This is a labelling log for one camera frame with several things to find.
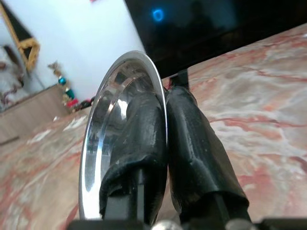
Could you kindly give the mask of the black flag with gold fringe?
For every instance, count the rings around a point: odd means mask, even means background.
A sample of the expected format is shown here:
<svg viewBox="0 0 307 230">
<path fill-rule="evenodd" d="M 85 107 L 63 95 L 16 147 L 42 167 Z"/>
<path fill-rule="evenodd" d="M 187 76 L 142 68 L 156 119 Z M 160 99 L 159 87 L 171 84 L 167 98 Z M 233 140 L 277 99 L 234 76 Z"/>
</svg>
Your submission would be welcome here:
<svg viewBox="0 0 307 230">
<path fill-rule="evenodd" d="M 0 0 L 0 13 L 27 71 L 32 71 L 37 63 L 40 44 L 18 21 L 3 0 Z"/>
</svg>

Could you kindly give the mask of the black flat screen television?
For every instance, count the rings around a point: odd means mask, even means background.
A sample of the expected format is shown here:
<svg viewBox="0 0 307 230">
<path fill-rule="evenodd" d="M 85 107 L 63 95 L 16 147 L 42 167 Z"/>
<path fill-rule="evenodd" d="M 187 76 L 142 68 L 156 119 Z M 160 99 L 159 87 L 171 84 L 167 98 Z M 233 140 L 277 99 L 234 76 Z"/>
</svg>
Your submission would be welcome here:
<svg viewBox="0 0 307 230">
<path fill-rule="evenodd" d="M 162 78 L 307 23 L 307 0 L 124 0 Z"/>
</svg>

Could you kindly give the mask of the gold trophy with teal ball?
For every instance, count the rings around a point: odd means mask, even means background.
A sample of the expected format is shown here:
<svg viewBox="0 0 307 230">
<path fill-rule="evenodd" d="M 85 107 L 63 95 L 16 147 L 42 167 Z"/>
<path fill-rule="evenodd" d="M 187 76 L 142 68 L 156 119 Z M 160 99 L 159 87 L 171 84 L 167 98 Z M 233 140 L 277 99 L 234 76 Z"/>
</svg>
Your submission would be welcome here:
<svg viewBox="0 0 307 230">
<path fill-rule="evenodd" d="M 55 61 L 51 64 L 48 64 L 47 66 L 49 69 L 51 69 L 53 71 L 53 74 L 58 78 L 58 84 L 59 85 L 66 85 L 67 80 L 64 78 L 62 72 L 61 72 L 61 68 L 60 68 L 60 64 Z"/>
</svg>

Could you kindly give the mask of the round stainless steel plate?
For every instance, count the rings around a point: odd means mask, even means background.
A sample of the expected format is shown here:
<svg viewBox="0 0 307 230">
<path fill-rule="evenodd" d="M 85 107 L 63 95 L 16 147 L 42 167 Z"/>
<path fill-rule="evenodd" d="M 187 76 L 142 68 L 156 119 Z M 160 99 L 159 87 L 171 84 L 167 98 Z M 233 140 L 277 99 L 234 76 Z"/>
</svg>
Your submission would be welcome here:
<svg viewBox="0 0 307 230">
<path fill-rule="evenodd" d="M 166 120 L 165 91 L 154 62 L 141 51 L 129 51 L 103 77 L 88 116 L 79 170 L 81 219 L 101 217 L 101 181 L 109 168 L 113 144 L 126 123 L 128 104 L 140 92 L 155 93 Z"/>
</svg>

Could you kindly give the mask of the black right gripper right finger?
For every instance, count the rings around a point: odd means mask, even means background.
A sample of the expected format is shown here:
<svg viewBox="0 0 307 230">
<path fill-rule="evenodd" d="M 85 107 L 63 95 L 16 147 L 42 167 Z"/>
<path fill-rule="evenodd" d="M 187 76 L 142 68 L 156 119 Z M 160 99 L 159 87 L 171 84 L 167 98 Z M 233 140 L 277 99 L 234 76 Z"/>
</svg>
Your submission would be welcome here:
<svg viewBox="0 0 307 230">
<path fill-rule="evenodd" d="M 194 96 L 183 87 L 170 89 L 166 112 L 171 196 L 180 221 L 250 220 L 249 201 Z"/>
</svg>

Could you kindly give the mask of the gold trophy with green base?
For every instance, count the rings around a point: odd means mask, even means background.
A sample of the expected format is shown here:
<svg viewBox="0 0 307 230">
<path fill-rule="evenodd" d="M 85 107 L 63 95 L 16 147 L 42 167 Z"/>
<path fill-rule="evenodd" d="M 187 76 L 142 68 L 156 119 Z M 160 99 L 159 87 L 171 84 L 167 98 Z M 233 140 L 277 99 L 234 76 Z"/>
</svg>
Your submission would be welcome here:
<svg viewBox="0 0 307 230">
<path fill-rule="evenodd" d="M 67 105 L 67 103 L 75 99 L 75 95 L 72 89 L 67 86 L 62 86 L 62 89 L 63 89 L 62 103 L 64 105 Z"/>
</svg>

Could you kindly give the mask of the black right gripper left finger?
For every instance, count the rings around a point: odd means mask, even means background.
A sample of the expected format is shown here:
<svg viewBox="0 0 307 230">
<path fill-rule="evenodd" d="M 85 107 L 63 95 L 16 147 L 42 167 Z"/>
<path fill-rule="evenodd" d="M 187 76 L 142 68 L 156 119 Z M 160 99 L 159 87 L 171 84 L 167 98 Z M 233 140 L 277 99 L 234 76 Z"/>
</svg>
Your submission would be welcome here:
<svg viewBox="0 0 307 230">
<path fill-rule="evenodd" d="M 162 205 L 166 177 L 165 115 L 154 93 L 139 93 L 128 104 L 127 122 L 101 182 L 102 219 L 153 223 Z"/>
</svg>

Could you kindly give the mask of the black television stand foot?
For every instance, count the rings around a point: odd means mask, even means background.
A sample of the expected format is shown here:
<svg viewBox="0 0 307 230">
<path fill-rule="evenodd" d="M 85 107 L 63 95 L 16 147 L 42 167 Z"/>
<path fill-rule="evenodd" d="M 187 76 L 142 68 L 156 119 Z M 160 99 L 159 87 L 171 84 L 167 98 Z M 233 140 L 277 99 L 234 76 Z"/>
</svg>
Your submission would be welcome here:
<svg viewBox="0 0 307 230">
<path fill-rule="evenodd" d="M 189 90 L 189 75 L 187 69 L 181 70 L 178 73 L 169 77 L 168 88 L 170 89 L 175 86 L 184 87 Z"/>
</svg>

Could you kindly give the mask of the brown wooden cabinet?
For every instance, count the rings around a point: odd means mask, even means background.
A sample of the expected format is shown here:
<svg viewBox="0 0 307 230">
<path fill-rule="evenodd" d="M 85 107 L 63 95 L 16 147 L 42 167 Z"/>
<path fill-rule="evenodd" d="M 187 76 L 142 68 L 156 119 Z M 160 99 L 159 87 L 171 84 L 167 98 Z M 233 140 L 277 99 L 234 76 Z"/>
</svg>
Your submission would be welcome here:
<svg viewBox="0 0 307 230">
<path fill-rule="evenodd" d="M 0 145 L 28 135 L 54 118 L 71 112 L 62 103 L 58 85 L 49 87 L 0 113 Z"/>
</svg>

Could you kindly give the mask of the red decorative item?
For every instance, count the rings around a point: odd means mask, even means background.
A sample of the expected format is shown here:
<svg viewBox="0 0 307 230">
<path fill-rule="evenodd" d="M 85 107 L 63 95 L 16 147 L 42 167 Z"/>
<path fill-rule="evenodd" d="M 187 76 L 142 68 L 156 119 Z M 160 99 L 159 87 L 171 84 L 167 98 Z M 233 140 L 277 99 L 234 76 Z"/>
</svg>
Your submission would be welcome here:
<svg viewBox="0 0 307 230">
<path fill-rule="evenodd" d="M 66 102 L 66 108 L 69 110 L 70 113 L 74 113 L 79 110 L 79 100 L 78 99 L 72 99 Z"/>
</svg>

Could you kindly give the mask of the white patterned cloth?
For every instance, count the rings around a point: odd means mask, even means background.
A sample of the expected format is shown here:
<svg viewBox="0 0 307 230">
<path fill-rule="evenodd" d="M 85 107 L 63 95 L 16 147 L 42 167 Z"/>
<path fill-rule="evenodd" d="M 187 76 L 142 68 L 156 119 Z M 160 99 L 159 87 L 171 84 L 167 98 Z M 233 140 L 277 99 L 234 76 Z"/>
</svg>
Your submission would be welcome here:
<svg viewBox="0 0 307 230">
<path fill-rule="evenodd" d="M 28 96 L 24 72 L 9 46 L 0 46 L 0 112 Z"/>
</svg>

